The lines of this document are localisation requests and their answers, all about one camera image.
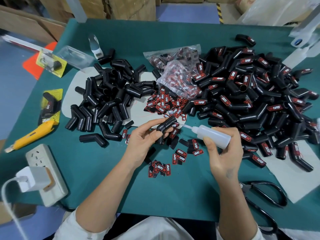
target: blue floor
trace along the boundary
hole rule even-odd
[[[156,16],[162,22],[219,24],[215,3],[162,4],[156,7]],[[45,45],[18,34],[8,35],[42,47]],[[0,140],[8,137],[36,84],[36,79],[22,67],[33,54],[0,39]],[[37,213],[22,220],[21,224],[30,239],[42,240],[58,229],[63,214],[64,210],[56,207],[38,206]],[[22,240],[13,222],[0,225],[0,236],[6,240]]]

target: white charger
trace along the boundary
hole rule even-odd
[[[30,167],[27,166],[17,172],[16,177],[26,176],[27,181],[18,181],[18,185],[22,193],[47,189],[53,184],[50,171],[46,167]]]

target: glue bottle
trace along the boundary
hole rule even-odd
[[[201,140],[203,140],[203,137],[211,138],[211,140],[213,140],[216,146],[221,149],[226,149],[226,147],[228,146],[231,140],[231,136],[225,133],[219,132],[217,130],[211,129],[204,125],[200,125],[199,127],[196,127],[196,126],[191,127],[191,126],[182,124],[182,126],[191,129],[192,132],[196,133],[197,137]]]

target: transparent plastic bag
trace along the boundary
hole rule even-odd
[[[282,26],[306,12],[308,0],[255,0],[238,19],[241,25]]]
[[[194,98],[201,92],[191,80],[199,75],[197,64],[200,54],[200,44],[143,53],[150,64],[162,74],[157,83],[187,99]]]

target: orange plastic object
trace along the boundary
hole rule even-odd
[[[56,47],[58,42],[52,42],[48,44],[45,48],[48,50],[53,51]],[[35,53],[33,56],[31,56],[28,60],[22,63],[22,67],[26,69],[28,72],[30,72],[36,80],[39,80],[42,71],[44,70],[40,66],[36,64],[37,57],[39,55],[39,52]]]

